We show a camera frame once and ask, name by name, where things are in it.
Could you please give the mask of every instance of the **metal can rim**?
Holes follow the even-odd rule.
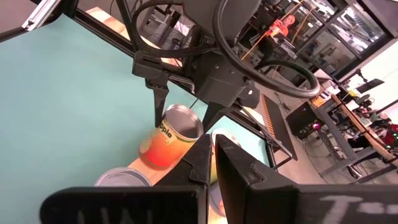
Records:
[[[99,184],[102,183],[105,178],[108,178],[108,177],[110,177],[110,176],[112,176],[114,174],[120,174],[120,173],[126,173],[126,172],[133,172],[133,173],[137,174],[137,175],[135,175],[135,177],[137,179],[139,179],[146,187],[150,187],[151,186],[151,183],[150,183],[149,179],[144,174],[142,174],[141,172],[139,172],[136,169],[132,169],[132,168],[129,168],[129,167],[117,167],[117,168],[113,168],[113,169],[107,170],[95,182],[95,186],[96,187],[99,186]]]
[[[190,108],[188,108],[187,106],[184,106],[184,105],[170,105],[170,106],[166,109],[166,111],[165,111],[165,113],[164,113],[164,116],[166,117],[166,120],[167,120],[167,113],[168,113],[170,110],[172,110],[172,109],[182,109],[182,110],[187,111],[187,112],[189,113],[189,115],[193,118],[193,120],[194,120],[194,122],[195,122],[195,126],[196,126],[197,129],[198,129],[198,137],[196,137],[196,138],[188,138],[188,137],[185,137],[185,136],[183,136],[182,134],[180,134],[178,131],[176,131],[176,130],[174,129],[174,127],[168,122],[169,125],[170,125],[170,128],[171,128],[175,133],[177,133],[181,138],[184,138],[184,139],[187,139],[187,140],[192,140],[192,141],[197,140],[198,138],[200,138],[200,136],[203,135],[203,132],[204,132],[204,130],[203,130],[203,123],[200,121],[198,115],[197,115],[193,110],[191,110]]]

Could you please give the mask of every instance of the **wooden table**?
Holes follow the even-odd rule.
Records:
[[[332,95],[331,98],[339,105],[339,108],[344,112],[345,115],[351,120],[354,126],[361,132],[364,133],[363,136],[369,141],[370,145],[372,145],[373,149],[377,151],[382,157],[386,158],[388,161],[393,160],[395,156],[388,152],[383,145],[383,141],[379,138],[379,136],[371,129],[365,128],[364,125],[360,122],[360,118],[358,115],[354,114],[350,111],[344,103],[336,96]],[[392,161],[391,164],[398,167],[398,160]]]

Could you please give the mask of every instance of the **orange can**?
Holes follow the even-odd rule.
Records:
[[[167,169],[203,134],[199,117],[184,105],[171,105],[159,127],[141,143],[142,161],[154,169]]]

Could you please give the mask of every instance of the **glass panel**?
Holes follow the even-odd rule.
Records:
[[[332,33],[322,32],[302,51],[314,65],[331,75],[347,66],[355,55],[348,50]]]
[[[358,53],[367,49],[384,34],[358,3],[347,8],[331,28],[336,30]]]
[[[313,14],[307,16],[308,13],[310,13],[310,11],[302,6],[293,13],[296,17],[296,21],[289,28],[289,34],[287,37],[290,40],[293,40],[293,45],[296,47],[302,45],[317,29],[322,26],[322,23]]]
[[[306,1],[314,11],[318,12],[327,21],[337,11],[337,7],[332,6],[327,0]]]

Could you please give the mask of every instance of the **orange cable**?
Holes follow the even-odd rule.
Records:
[[[267,32],[265,32],[259,40],[257,40],[257,42],[253,45],[253,47],[250,48],[250,50],[241,58],[241,60],[243,60],[246,56],[249,55],[249,53],[257,46],[257,44],[259,44],[259,42],[266,36]]]
[[[299,34],[301,28],[302,28],[303,25],[304,25],[304,22],[308,19],[308,17],[310,16],[310,14],[311,14],[312,11],[313,11],[313,8],[311,8],[311,10],[308,12],[308,14],[304,17],[303,22],[301,22],[300,26],[298,27],[297,32],[294,34],[293,39],[292,39],[292,41],[290,42],[290,44],[293,44],[294,40],[295,40],[296,37],[297,37],[297,34]],[[271,77],[271,78],[274,78],[275,73],[276,73],[276,70],[278,70],[278,68],[279,68],[279,66],[276,67],[276,69],[274,70],[274,74],[272,74],[272,77]]]
[[[305,0],[301,0],[297,5],[295,5],[289,12],[286,13],[286,15],[284,15],[281,20],[284,20],[286,16],[288,16],[292,11],[296,10],[297,7],[299,7],[301,5],[301,3],[303,3]]]

